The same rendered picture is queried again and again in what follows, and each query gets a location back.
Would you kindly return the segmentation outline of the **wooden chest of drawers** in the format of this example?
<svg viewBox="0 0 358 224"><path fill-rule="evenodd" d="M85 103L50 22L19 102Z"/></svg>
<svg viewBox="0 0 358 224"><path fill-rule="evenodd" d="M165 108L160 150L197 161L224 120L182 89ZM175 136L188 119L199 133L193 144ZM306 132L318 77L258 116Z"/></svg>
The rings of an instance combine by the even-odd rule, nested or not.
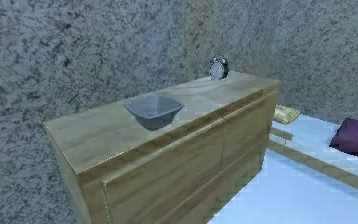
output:
<svg viewBox="0 0 358 224"><path fill-rule="evenodd" d="M79 224L207 224L262 169L280 83L230 73L162 90L183 103L142 127L118 101L44 124Z"/></svg>

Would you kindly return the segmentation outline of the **wooden bed with white sheet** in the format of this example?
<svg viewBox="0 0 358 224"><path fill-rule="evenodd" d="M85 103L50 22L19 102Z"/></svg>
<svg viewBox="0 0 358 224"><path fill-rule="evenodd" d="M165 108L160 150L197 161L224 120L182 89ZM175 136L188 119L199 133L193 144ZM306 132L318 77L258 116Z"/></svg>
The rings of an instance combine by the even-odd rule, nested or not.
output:
<svg viewBox="0 0 358 224"><path fill-rule="evenodd" d="M358 157L329 146L338 129L303 114L287 125L273 121L268 149L358 189Z"/></svg>

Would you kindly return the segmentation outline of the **grey square bowl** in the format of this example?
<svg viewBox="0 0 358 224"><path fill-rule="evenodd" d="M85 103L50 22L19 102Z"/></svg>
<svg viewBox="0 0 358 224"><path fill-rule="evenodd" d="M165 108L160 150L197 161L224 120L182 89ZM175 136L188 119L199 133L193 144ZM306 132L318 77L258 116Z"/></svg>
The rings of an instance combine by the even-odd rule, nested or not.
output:
<svg viewBox="0 0 358 224"><path fill-rule="evenodd" d="M172 97L148 94L130 99L123 106L142 127L153 131L169 125L184 104Z"/></svg>

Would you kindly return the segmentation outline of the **black alarm clock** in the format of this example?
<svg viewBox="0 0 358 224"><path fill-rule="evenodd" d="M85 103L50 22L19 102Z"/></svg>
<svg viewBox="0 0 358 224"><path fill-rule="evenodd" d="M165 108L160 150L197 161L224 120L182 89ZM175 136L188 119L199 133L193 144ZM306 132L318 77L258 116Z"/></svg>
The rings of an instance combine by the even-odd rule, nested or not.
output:
<svg viewBox="0 0 358 224"><path fill-rule="evenodd" d="M214 56L210 61L209 76L212 80L222 80L229 72L228 61L224 57Z"/></svg>

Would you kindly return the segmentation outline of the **purple pillow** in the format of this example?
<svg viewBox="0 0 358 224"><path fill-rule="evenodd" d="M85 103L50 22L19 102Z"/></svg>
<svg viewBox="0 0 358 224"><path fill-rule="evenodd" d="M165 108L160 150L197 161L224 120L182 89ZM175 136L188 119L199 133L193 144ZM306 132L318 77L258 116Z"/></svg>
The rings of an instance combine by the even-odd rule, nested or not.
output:
<svg viewBox="0 0 358 224"><path fill-rule="evenodd" d="M358 120L346 118L331 139L330 147L358 157Z"/></svg>

